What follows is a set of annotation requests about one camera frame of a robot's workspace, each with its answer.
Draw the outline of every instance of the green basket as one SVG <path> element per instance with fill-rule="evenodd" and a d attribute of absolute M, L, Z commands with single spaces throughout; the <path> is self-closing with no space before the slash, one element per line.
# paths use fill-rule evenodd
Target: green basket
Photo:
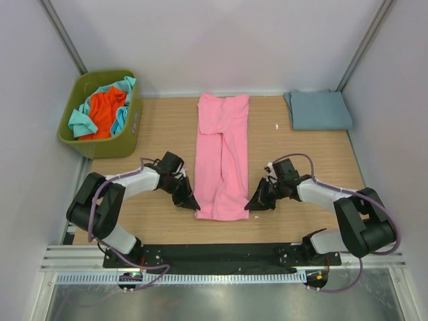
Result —
<path fill-rule="evenodd" d="M 80 104 L 83 104 L 85 99 L 100 86 L 123 80 L 125 76 L 135 78 L 134 74 L 129 70 L 104 70 L 89 72 L 77 79 L 68 98 L 66 110 L 64 110 L 61 118 L 58 138 L 88 158 L 114 158 L 131 155 L 136 147 L 142 109 L 142 101 L 137 85 L 132 89 L 125 126 L 116 136 L 106 139 L 76 140 L 73 137 L 73 131 L 68 128 L 68 120 L 72 115 L 73 109 L 79 109 Z"/>

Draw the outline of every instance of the pink towel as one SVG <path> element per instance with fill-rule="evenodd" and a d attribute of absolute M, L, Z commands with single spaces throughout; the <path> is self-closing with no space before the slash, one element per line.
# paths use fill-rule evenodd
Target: pink towel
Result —
<path fill-rule="evenodd" d="M 247 219 L 249 96 L 199 98 L 195 159 L 198 219 Z"/>

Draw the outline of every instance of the white wall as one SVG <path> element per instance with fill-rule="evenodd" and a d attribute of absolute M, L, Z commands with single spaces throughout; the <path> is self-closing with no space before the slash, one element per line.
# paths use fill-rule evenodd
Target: white wall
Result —
<path fill-rule="evenodd" d="M 344 91 L 368 185 L 393 210 L 427 313 L 428 2 L 398 0 Z"/>
<path fill-rule="evenodd" d="M 146 96 L 336 89 L 381 0 L 52 0 L 89 70 Z"/>
<path fill-rule="evenodd" d="M 80 162 L 56 138 L 78 73 L 37 1 L 0 7 L 0 319 L 28 321 Z"/>

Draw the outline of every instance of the wooden table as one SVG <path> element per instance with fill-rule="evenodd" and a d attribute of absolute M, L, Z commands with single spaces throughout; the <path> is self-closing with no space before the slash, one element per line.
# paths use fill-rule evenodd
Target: wooden table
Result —
<path fill-rule="evenodd" d="M 162 158 L 169 150 L 185 161 L 193 187 L 197 102 L 198 98 L 144 99 L 135 152 L 127 158 L 94 160 L 92 171 L 103 175 L 131 171 L 139 166 L 140 157 Z M 320 180 L 363 187 L 346 132 L 291 130 L 283 97 L 251 97 L 248 125 L 249 197 L 266 164 L 293 152 L 310 155 Z M 301 175 L 310 173 L 306 159 L 296 156 L 292 161 Z M 337 227 L 332 213 L 289 199 L 278 201 L 275 211 L 252 212 L 245 221 L 196 220 L 191 210 L 176 208 L 164 191 L 126 200 L 119 223 L 143 243 L 163 244 L 291 242 L 324 227 Z M 88 244 L 86 238 L 86 232 L 78 229 L 74 244 Z"/>

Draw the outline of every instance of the teal cloth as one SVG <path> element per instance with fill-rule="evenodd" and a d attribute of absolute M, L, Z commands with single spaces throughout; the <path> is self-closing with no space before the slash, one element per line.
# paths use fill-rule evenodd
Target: teal cloth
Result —
<path fill-rule="evenodd" d="M 73 130 L 74 137 L 88 135 L 98 130 L 89 116 L 86 116 L 76 109 L 72 112 L 68 127 Z"/>
<path fill-rule="evenodd" d="M 342 93 L 299 92 L 284 94 L 293 130 L 346 130 L 352 128 L 352 118 L 346 109 Z"/>
<path fill-rule="evenodd" d="M 113 84 L 101 86 L 99 87 L 94 93 L 92 93 L 89 97 L 86 98 L 85 102 L 79 106 L 79 110 L 74 110 L 69 121 L 68 121 L 68 128 L 73 130 L 74 138 L 81 137 L 87 134 L 92 134 L 97 132 L 98 127 L 92 122 L 92 120 L 88 117 L 91 107 L 91 96 L 94 94 L 97 94 L 98 92 L 107 92 L 111 87 L 116 87 L 119 90 L 122 90 L 123 92 L 126 92 L 126 100 L 125 100 L 125 106 L 129 106 L 131 101 L 131 93 L 132 89 L 135 85 L 136 79 L 133 77 L 125 76 L 123 80 L 120 80 L 118 82 L 114 82 Z M 123 129 L 122 126 L 116 125 L 116 134 L 118 134 Z"/>
<path fill-rule="evenodd" d="M 119 107 L 116 111 L 116 120 L 114 121 L 112 128 L 110 129 L 110 134 L 116 136 L 122 131 L 125 126 L 126 117 L 128 116 L 128 107 Z"/>

